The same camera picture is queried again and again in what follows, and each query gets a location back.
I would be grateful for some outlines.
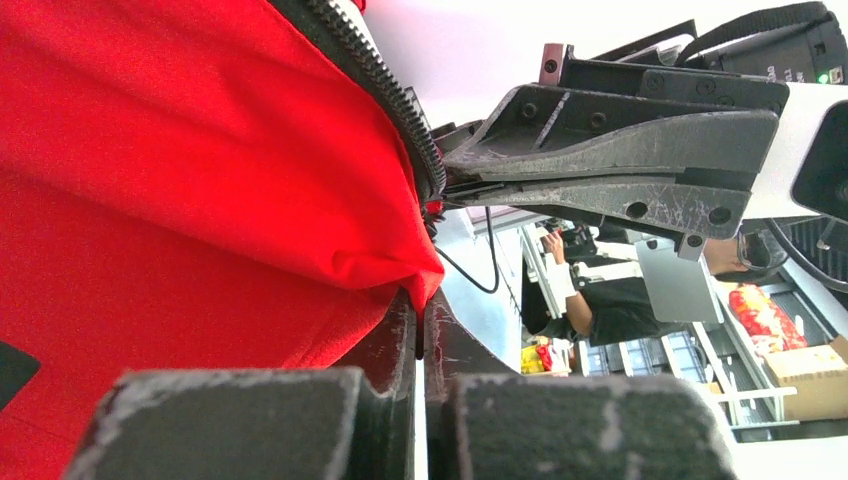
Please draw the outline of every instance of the person's arm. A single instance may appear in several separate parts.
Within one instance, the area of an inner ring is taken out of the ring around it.
[[[557,265],[565,263],[565,249],[559,232],[550,233],[542,238],[545,250],[554,256]],[[589,335],[592,331],[592,309],[580,292],[565,297],[565,316],[574,331],[580,335]]]

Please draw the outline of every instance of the black shirt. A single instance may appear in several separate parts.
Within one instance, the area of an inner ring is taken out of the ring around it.
[[[603,260],[597,263],[612,263]],[[641,278],[590,283],[581,288],[580,293],[592,310],[592,331],[588,340],[593,346],[661,337],[683,330],[687,325],[656,319],[648,289]],[[572,340],[578,337],[567,318],[551,319],[542,289],[538,283],[530,283],[526,265],[523,268],[521,316],[532,334]]]

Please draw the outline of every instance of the wire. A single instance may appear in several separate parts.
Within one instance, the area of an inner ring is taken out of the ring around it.
[[[807,257],[804,256],[803,253],[799,252],[795,245],[792,244],[792,241],[789,240],[789,237],[783,233],[780,225],[774,221],[772,218],[765,219],[766,226],[768,227],[771,234],[774,235],[774,239],[777,240],[777,243],[786,250],[786,254],[789,255],[789,258],[795,260],[805,272],[810,274],[811,277],[818,280],[823,286],[835,290],[837,292],[848,293],[848,282],[836,280],[835,278],[831,278],[822,272],[817,266],[813,264],[813,262],[809,261]]]
[[[472,285],[480,289],[484,293],[493,294],[498,291],[498,288],[501,286],[501,271],[498,268],[498,257],[495,252],[495,233],[492,229],[492,211],[491,208],[486,207],[486,230],[489,233],[489,249],[492,251],[492,266],[495,270],[495,285],[492,288],[486,288],[480,284],[477,280],[475,280],[471,275],[468,274],[462,267],[460,267],[452,258],[450,258],[445,252],[442,251],[439,247],[436,247],[436,251],[444,257],[445,260],[448,261],[453,268],[455,268],[463,277],[466,278]]]

